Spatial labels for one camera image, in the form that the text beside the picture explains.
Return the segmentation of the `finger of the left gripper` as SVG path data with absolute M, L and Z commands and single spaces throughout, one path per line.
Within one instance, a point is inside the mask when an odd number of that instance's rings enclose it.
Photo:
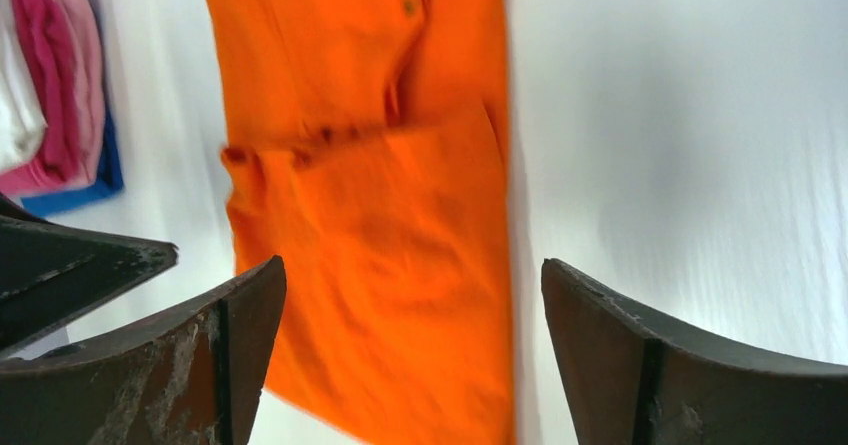
M 177 263 L 168 242 L 50 223 L 1 198 L 1 354 L 12 356 Z

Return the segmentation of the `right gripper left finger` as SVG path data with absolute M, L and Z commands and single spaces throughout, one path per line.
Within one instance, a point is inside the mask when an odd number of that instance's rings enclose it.
M 273 257 L 35 359 L 1 364 L 5 444 L 245 444 L 286 297 Z

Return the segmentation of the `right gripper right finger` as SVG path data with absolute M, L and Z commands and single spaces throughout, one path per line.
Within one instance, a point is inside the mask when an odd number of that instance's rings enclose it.
M 571 265 L 541 268 L 582 444 L 843 444 L 847 369 L 703 330 Z

